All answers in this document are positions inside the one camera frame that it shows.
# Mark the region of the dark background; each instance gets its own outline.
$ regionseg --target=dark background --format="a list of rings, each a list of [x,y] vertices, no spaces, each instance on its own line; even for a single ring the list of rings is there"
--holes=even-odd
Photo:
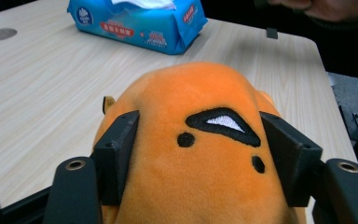
[[[33,1],[0,0],[0,11]],[[325,29],[290,8],[256,8],[252,0],[201,0],[201,3],[206,17],[211,19],[307,37],[317,44],[327,72],[358,77],[358,30]]]

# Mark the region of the black embroidered dot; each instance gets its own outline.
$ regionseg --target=black embroidered dot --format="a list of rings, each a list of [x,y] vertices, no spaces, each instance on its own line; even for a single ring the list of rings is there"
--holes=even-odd
[[[264,174],[265,165],[264,162],[258,156],[252,157],[252,165],[254,166],[255,170],[260,173]]]
[[[181,133],[177,139],[179,147],[191,147],[195,141],[196,138],[191,133]]]

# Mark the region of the white embroidered highlight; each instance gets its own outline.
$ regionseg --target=white embroidered highlight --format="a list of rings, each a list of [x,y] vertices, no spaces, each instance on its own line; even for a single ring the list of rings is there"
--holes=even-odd
[[[228,128],[235,129],[237,131],[245,133],[245,131],[243,129],[241,129],[241,127],[237,124],[237,122],[235,122],[229,116],[220,116],[215,119],[208,119],[206,122],[210,123],[210,124],[226,126]]]

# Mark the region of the orange plush toy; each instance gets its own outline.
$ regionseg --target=orange plush toy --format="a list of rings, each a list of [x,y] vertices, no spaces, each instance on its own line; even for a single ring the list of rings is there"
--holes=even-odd
[[[110,106],[97,142],[114,120],[139,111],[121,204],[104,223],[299,223],[269,152],[260,111],[272,100],[218,63],[152,71]]]

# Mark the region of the gray floor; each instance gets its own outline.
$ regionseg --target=gray floor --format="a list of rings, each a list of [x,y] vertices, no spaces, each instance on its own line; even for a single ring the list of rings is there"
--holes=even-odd
[[[330,84],[336,96],[337,106],[341,106],[351,144],[358,139],[358,78],[328,73]]]
[[[338,105],[348,105],[358,113],[358,78],[328,73]]]

